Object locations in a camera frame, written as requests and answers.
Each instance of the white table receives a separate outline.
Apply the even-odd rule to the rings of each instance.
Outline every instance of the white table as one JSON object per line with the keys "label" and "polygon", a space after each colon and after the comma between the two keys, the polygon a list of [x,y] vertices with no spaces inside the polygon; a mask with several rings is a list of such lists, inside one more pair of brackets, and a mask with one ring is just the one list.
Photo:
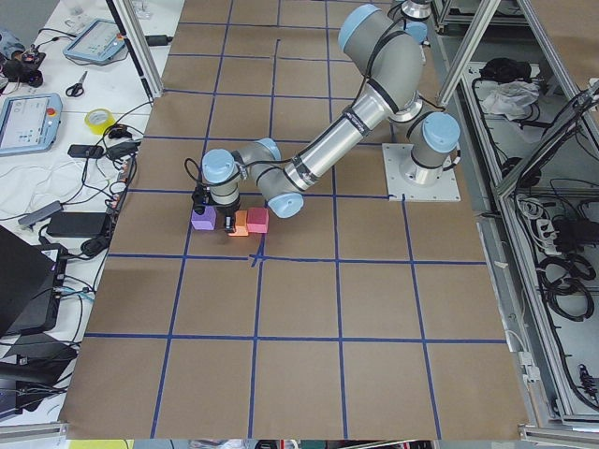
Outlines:
{"label": "white table", "polygon": [[[150,11],[153,17],[150,20],[140,21],[146,35],[173,36],[183,8],[184,0],[151,0]],[[103,0],[80,0],[84,13],[92,19],[111,19],[108,7]],[[65,21],[69,19],[66,8],[59,3],[46,24],[46,27],[67,31]],[[45,42],[58,34],[43,31],[36,43]],[[69,199],[80,187],[81,170],[84,164],[82,159],[73,159],[67,155],[69,146],[73,143],[95,144],[98,136],[84,124],[85,114],[97,108],[106,108],[113,112],[115,118],[129,111],[137,105],[145,103],[148,98],[139,82],[137,71],[133,66],[131,56],[123,61],[111,65],[85,65],[79,66],[68,61],[62,54],[63,48],[68,45],[67,39],[60,39],[42,47],[47,53],[46,60],[41,66],[44,83],[39,88],[22,86],[17,92],[0,96],[0,106],[6,98],[25,94],[58,93],[63,101],[63,113],[57,137],[51,149],[47,152],[5,156],[0,158],[0,219],[24,212],[37,210],[52,201]],[[151,49],[152,56],[160,73],[163,72],[168,56],[169,47],[155,47]],[[65,96],[66,87],[75,83],[83,71],[88,75],[84,82],[85,94],[79,98]],[[150,106],[137,109],[124,119],[143,131],[151,112]],[[98,188],[106,187],[114,181],[117,171],[112,162],[107,159],[98,161],[100,171],[95,161],[90,161],[87,182]],[[91,197],[95,191],[84,189],[77,200]],[[79,205],[67,206],[66,210],[72,211],[104,211],[103,195],[98,195],[89,202]],[[19,227],[17,219],[0,222],[0,225],[9,229],[25,241],[38,244],[37,230],[47,222],[37,224],[33,230],[23,230]],[[79,253],[80,244],[85,239],[53,239],[59,242],[72,253]],[[70,276],[93,282],[99,269],[103,254],[91,261],[70,261],[66,273]],[[80,287],[75,282],[67,281],[65,286]],[[74,332],[80,318],[80,302],[77,297],[64,299],[58,313],[56,327],[48,332],[57,340],[80,340],[84,333],[87,320],[92,308],[92,302],[83,300],[83,314],[80,330],[75,336]],[[2,342],[10,343],[16,340],[4,339]],[[0,355],[8,350],[0,347]],[[71,362],[65,374],[73,370],[75,363]],[[68,385],[68,380],[57,386]],[[31,424],[45,424],[55,422],[64,402],[65,395],[43,400],[34,412],[24,411],[2,421],[0,426],[19,426]]]}

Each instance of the scissors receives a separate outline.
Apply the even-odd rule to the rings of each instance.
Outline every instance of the scissors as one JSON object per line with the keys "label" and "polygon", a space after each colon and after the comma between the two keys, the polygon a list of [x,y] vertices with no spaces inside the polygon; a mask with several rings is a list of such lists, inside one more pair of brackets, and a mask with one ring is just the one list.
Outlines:
{"label": "scissors", "polygon": [[85,92],[85,89],[83,89],[83,82],[85,81],[85,77],[87,77],[87,70],[85,70],[85,73],[83,73],[83,75],[81,76],[79,81],[77,81],[72,86],[66,88],[66,91],[65,91],[66,96],[73,96],[73,97],[82,96],[83,93]]}

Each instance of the robotic arm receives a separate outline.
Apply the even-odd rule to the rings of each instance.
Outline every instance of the robotic arm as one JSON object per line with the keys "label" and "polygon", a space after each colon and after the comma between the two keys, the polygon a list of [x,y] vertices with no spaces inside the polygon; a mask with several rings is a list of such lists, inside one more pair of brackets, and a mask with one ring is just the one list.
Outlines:
{"label": "robotic arm", "polygon": [[[226,216],[226,231],[234,232],[234,214],[240,207],[238,182],[252,178],[269,208],[278,217],[289,218],[303,206],[301,192],[318,182],[380,122],[408,122],[420,113],[416,87],[423,69],[422,53],[400,25],[378,7],[363,5],[345,20],[339,45],[368,80],[361,95],[305,149],[286,161],[281,160],[270,138],[236,152],[207,152],[201,162],[206,182],[199,182],[193,194],[196,212],[215,205]],[[406,177],[422,185],[443,169],[460,135],[458,124],[449,115],[435,112],[421,117],[425,118],[416,120],[410,129],[416,138],[414,166],[404,170],[411,170]]]}

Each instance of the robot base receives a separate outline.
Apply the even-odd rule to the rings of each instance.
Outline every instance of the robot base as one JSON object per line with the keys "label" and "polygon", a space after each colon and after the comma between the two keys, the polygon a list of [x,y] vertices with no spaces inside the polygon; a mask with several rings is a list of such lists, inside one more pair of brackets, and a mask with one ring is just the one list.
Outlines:
{"label": "robot base", "polygon": [[453,169],[444,171],[439,180],[430,186],[419,186],[409,182],[400,173],[400,165],[410,157],[413,145],[384,143],[385,175],[390,201],[460,201],[460,190]]}

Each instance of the roll of tape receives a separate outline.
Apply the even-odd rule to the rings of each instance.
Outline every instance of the roll of tape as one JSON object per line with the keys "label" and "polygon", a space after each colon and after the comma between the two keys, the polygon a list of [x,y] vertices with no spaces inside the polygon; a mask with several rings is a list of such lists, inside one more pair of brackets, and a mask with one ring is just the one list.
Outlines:
{"label": "roll of tape", "polygon": [[90,110],[85,115],[85,124],[87,124],[94,134],[99,136],[104,134],[110,126],[116,123],[112,112],[108,109],[94,109]]}

